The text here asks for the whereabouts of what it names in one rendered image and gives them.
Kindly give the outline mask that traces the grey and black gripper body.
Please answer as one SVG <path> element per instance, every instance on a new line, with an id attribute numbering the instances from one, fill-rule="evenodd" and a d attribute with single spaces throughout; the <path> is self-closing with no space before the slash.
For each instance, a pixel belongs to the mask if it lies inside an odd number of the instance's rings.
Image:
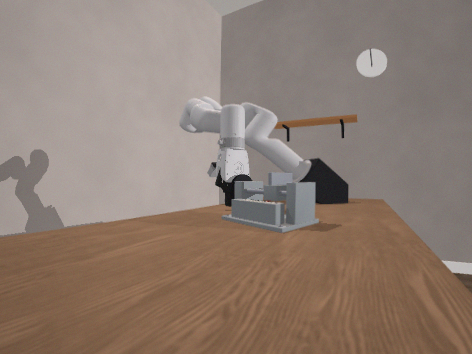
<path id="1" fill-rule="evenodd" d="M 231 183 L 237 175 L 245 174 L 249 176 L 249 161 L 245 148 L 220 148 L 218 151 L 216 163 L 216 179 L 219 170 L 222 177 L 222 181 L 224 180 L 228 183 Z"/>

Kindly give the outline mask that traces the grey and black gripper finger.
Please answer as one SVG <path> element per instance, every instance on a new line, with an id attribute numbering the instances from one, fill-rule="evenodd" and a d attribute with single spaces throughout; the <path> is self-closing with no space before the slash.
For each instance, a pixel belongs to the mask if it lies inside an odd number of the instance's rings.
<path id="1" fill-rule="evenodd" d="M 221 174 L 220 174 L 220 170 L 219 170 L 215 185 L 218 186 L 218 187 L 221 187 L 221 189 L 225 193 L 225 206 L 232 207 L 232 198 L 230 196 L 230 185 L 231 185 L 231 183 L 225 182 L 224 180 L 223 180 L 223 183 L 222 183 L 222 177 L 221 177 Z"/>

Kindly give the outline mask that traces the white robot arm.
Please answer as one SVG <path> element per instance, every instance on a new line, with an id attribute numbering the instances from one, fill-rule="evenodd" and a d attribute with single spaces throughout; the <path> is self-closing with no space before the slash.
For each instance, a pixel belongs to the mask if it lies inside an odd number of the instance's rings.
<path id="1" fill-rule="evenodd" d="M 219 133 L 220 148 L 245 148 L 246 144 L 283 172 L 293 173 L 293 182 L 299 182 L 309 172 L 311 161 L 306 160 L 306 163 L 280 140 L 268 138 L 277 121 L 271 111 L 248 102 L 241 106 L 229 104 L 222 107 L 209 97 L 201 97 L 200 100 L 193 98 L 186 103 L 179 124 L 191 133 Z"/>

